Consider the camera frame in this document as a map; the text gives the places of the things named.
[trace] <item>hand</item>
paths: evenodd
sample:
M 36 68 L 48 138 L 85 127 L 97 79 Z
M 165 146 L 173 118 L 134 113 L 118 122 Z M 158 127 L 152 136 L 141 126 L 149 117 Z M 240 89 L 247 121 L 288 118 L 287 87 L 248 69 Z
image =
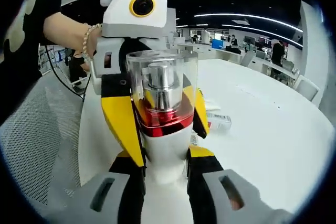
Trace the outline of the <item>hand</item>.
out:
M 94 52 L 97 48 L 97 39 L 99 37 L 101 37 L 101 28 L 96 28 L 93 30 L 88 37 L 87 52 L 91 58 L 93 58 Z

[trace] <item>bracelet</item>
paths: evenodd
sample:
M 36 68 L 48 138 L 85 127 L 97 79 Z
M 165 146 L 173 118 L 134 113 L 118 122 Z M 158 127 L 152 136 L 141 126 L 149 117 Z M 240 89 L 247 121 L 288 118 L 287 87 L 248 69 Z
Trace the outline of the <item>bracelet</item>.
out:
M 90 33 L 93 31 L 93 30 L 95 30 L 96 28 L 100 28 L 101 27 L 101 24 L 96 24 L 96 25 L 94 25 L 94 26 L 91 26 L 89 29 L 88 29 L 88 31 L 85 33 L 85 35 L 84 35 L 84 40 L 83 40 L 83 50 L 82 50 L 82 52 L 83 52 L 83 56 L 85 57 L 85 58 L 89 58 L 89 56 L 88 56 L 88 52 L 87 52 L 87 46 L 86 46 L 86 44 L 87 44 L 87 42 L 88 42 L 88 38 L 89 38 L 89 36 L 90 36 Z

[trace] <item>yellow panel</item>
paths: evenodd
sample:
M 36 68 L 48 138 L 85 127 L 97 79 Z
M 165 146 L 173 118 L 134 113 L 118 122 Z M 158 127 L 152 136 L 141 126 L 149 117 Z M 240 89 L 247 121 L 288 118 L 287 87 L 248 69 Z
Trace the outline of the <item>yellow panel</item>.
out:
M 209 125 L 208 125 L 208 119 L 206 117 L 205 103 L 202 97 L 202 93 L 199 89 L 196 90 L 195 109 L 199 116 L 199 119 L 201 119 L 201 123 L 205 129 L 206 134 L 209 134 Z
M 128 154 L 127 151 L 120 152 L 117 157 L 130 157 L 130 154 Z
M 184 94 L 188 97 L 191 104 L 194 101 L 194 89 L 192 86 L 185 87 L 183 89 Z M 202 97 L 200 89 L 196 89 L 196 103 L 195 103 L 195 112 L 197 112 L 199 119 L 204 127 L 206 134 L 209 134 L 208 120 L 206 117 L 205 103 Z
M 152 106 L 152 108 L 155 108 L 155 102 L 154 102 L 153 96 L 152 96 L 151 92 L 147 89 L 145 89 L 145 97 L 146 97 L 146 100 Z
M 194 93 L 194 87 L 193 86 L 188 86 L 183 89 L 183 93 L 188 97 L 190 103 L 194 105 L 195 103 L 195 93 Z
M 102 97 L 105 120 L 124 150 L 137 166 L 144 166 L 130 96 Z
M 191 157 L 209 157 L 209 156 L 215 156 L 215 154 L 211 151 L 209 151 L 206 148 L 202 148 L 195 145 L 189 146 L 190 155 Z

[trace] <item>white table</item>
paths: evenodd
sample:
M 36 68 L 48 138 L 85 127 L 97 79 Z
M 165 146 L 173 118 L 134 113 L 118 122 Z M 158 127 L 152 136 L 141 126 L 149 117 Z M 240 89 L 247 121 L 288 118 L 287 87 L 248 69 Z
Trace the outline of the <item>white table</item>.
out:
M 263 70 L 262 70 L 262 72 L 265 73 L 265 74 L 266 74 L 266 71 L 267 71 L 267 67 L 271 67 L 271 68 L 274 68 L 276 70 L 279 70 L 281 73 L 284 73 L 285 75 L 289 76 L 292 79 L 296 78 L 295 75 L 291 71 L 288 71 L 287 69 L 282 68 L 281 66 L 278 66 L 278 65 L 272 63 L 271 61 L 260 59 L 258 57 L 254 57 L 253 61 L 259 61 L 263 64 L 263 66 L 266 67 L 266 68 L 263 68 Z
M 226 135 L 210 134 L 201 145 L 259 188 L 269 206 L 299 209 L 332 151 L 328 119 L 295 90 L 227 61 L 199 62 L 197 82 L 232 119 Z
M 236 64 L 240 64 L 245 52 L 236 54 L 226 50 L 212 48 L 211 45 L 196 44 L 196 43 L 169 43 L 172 49 L 186 49 L 198 52 L 199 60 L 221 59 L 227 60 Z
M 293 89 L 227 61 L 200 61 L 198 86 L 221 106 L 221 114 L 232 119 L 227 134 L 212 132 L 200 144 L 215 152 L 224 169 L 233 169 L 254 184 L 269 206 L 295 212 L 331 153 L 334 128 L 328 119 Z M 79 135 L 81 184 L 108 171 L 120 151 L 105 123 L 100 97 L 89 85 Z M 185 190 L 183 183 L 163 188 L 146 182 L 142 218 L 171 223 L 173 215 L 181 215 L 181 223 L 192 223 Z M 168 205 L 174 208 L 162 212 Z

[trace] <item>white robot head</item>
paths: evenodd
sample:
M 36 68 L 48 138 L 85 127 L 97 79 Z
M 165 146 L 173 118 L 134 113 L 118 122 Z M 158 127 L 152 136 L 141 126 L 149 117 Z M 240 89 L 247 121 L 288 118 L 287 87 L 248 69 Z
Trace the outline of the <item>white robot head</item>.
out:
M 100 0 L 108 6 L 103 24 L 142 25 L 163 28 L 167 20 L 167 0 Z

